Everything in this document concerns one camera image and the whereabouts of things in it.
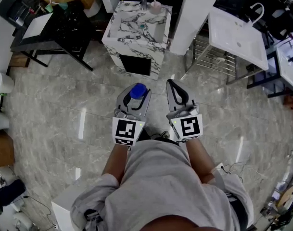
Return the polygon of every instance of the gray t-shirt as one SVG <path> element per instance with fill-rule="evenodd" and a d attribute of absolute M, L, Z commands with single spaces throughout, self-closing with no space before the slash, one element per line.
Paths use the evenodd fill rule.
<path fill-rule="evenodd" d="M 238 196 L 253 223 L 253 204 L 237 175 L 223 177 L 226 190 Z M 84 213 L 95 209 L 103 221 L 89 222 Z M 90 190 L 81 194 L 71 210 L 77 230 L 139 231 L 152 220 L 177 215 L 199 227 L 239 230 L 236 213 L 216 181 L 202 184 L 191 168 L 188 152 L 161 141 L 141 141 L 127 156 L 119 185 L 110 174 L 102 175 Z"/>

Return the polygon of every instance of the blue bottle cap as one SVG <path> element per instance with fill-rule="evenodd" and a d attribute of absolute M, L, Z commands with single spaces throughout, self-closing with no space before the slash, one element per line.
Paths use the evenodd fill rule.
<path fill-rule="evenodd" d="M 140 99 L 147 92 L 145 85 L 137 83 L 130 91 L 130 96 L 133 99 Z"/>

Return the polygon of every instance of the white pedestal sink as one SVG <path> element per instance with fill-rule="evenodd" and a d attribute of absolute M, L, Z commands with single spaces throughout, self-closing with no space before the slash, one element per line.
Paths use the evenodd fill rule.
<path fill-rule="evenodd" d="M 119 2 L 102 42 L 114 63 L 120 67 L 120 73 L 138 75 L 125 70 L 120 55 L 140 57 L 151 60 L 150 74 L 142 76 L 158 79 L 167 46 L 171 14 L 171 6 L 162 5 L 161 12 L 155 15 L 149 10 L 142 11 L 139 2 Z"/>
<path fill-rule="evenodd" d="M 261 33 L 235 16 L 213 7 L 208 16 L 209 44 L 268 69 Z"/>

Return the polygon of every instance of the marble sink vanity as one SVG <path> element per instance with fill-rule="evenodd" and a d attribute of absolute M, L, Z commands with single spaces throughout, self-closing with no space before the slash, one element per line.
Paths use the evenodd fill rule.
<path fill-rule="evenodd" d="M 171 14 L 172 7 L 167 5 L 152 14 L 149 9 L 143 11 L 139 2 L 119 2 L 102 42 L 121 74 L 158 79 Z"/>

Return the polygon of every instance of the black table leg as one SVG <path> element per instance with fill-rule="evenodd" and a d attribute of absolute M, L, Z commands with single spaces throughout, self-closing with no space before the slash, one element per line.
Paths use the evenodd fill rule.
<path fill-rule="evenodd" d="M 36 59 L 35 57 L 33 57 L 31 54 L 26 53 L 25 51 L 21 52 L 23 55 L 25 55 L 26 57 L 32 59 L 34 62 L 37 62 L 38 64 L 44 66 L 44 67 L 48 67 L 47 64 L 44 64 L 43 62 L 41 62 L 40 60 Z"/>
<path fill-rule="evenodd" d="M 80 63 L 82 66 L 84 66 L 87 70 L 93 71 L 93 68 L 90 67 L 86 62 L 82 60 L 82 57 L 78 57 L 75 53 L 73 53 L 71 50 L 69 50 L 64 44 L 59 43 L 58 44 L 62 47 L 62 49 L 70 55 L 72 58 L 74 58 L 78 63 Z"/>
<path fill-rule="evenodd" d="M 256 87 L 256 86 L 259 86 L 259 85 L 262 85 L 262 84 L 266 84 L 266 83 L 269 83 L 269 82 L 272 82 L 272 81 L 275 81 L 277 79 L 280 79 L 281 76 L 280 75 L 274 75 L 272 77 L 269 77 L 269 78 L 266 78 L 266 79 L 263 79 L 263 80 L 260 80 L 260 81 L 257 81 L 257 82 L 254 82 L 250 85 L 247 85 L 247 89 L 250 89 L 252 87 Z"/>
<path fill-rule="evenodd" d="M 291 94 L 291 93 L 293 93 L 292 90 L 284 90 L 284 91 L 280 91 L 280 92 L 275 92 L 275 93 L 269 94 L 269 95 L 267 95 L 267 97 L 268 98 L 274 98 L 274 97 L 279 97 L 279 96 L 287 95 L 287 94 Z"/>

